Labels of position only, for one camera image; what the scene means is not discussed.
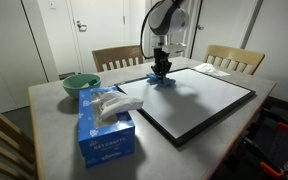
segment red object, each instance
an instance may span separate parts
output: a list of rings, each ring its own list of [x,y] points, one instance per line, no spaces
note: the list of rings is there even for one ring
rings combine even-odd
[[[276,172],[274,169],[272,169],[265,162],[261,162],[260,167],[264,170],[265,173],[267,173],[268,175],[270,175],[274,179],[281,179],[284,175],[283,169],[280,169],[280,172]]]
[[[284,123],[282,123],[282,122],[279,122],[279,123],[278,123],[278,126],[288,131],[288,125],[287,125],[287,124],[284,124]]]

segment light switch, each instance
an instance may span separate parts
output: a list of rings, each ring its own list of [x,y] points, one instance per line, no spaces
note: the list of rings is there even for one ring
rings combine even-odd
[[[49,4],[49,6],[50,6],[50,9],[56,9],[56,8],[55,8],[54,0],[48,0],[48,4]]]

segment whiteboard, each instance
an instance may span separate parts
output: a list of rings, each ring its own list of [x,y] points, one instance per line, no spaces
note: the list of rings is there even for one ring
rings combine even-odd
[[[167,74],[171,87],[151,85],[147,78],[117,85],[131,97],[144,100],[140,111],[165,137],[179,146],[255,94],[193,69]]]

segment paper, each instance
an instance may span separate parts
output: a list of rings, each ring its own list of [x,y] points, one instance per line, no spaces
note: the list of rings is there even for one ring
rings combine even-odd
[[[196,71],[199,71],[199,72],[202,72],[205,74],[209,74],[209,75],[213,75],[213,76],[228,76],[228,75],[230,75],[229,73],[215,69],[214,66],[212,64],[209,64],[209,63],[203,63],[201,65],[194,67],[194,69]]]

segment white table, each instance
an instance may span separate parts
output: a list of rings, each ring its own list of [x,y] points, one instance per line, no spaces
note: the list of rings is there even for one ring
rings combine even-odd
[[[172,70],[200,61],[171,58]],[[102,86],[144,77],[152,63],[98,73]],[[40,179],[207,179],[239,140],[275,82],[229,72],[226,81],[256,91],[256,95],[175,148],[137,111],[136,153],[85,169],[77,143],[78,101],[69,97],[62,81],[29,88],[38,174]]]

